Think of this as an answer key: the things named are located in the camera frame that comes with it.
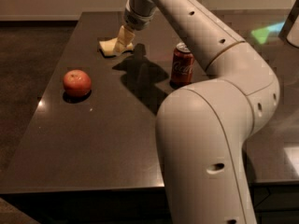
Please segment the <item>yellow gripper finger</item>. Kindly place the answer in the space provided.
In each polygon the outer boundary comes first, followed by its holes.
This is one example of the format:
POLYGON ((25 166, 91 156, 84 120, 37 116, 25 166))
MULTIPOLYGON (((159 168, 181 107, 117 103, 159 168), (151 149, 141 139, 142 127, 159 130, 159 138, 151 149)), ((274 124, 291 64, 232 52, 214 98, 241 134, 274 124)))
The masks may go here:
POLYGON ((135 32, 130 27, 123 25, 118 33, 114 46, 114 52, 116 54, 123 54, 126 51, 131 51, 134 47, 134 38, 135 32))

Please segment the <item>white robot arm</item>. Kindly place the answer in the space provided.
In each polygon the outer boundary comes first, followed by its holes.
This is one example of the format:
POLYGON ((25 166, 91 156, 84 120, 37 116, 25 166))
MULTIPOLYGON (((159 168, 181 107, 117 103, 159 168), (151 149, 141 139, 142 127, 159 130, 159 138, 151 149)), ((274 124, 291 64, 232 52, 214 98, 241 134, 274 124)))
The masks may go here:
POLYGON ((274 71, 239 34, 196 0, 129 0, 141 30, 160 10, 209 79, 173 91, 157 114, 156 142, 174 224, 257 224, 244 142, 274 115, 274 71))

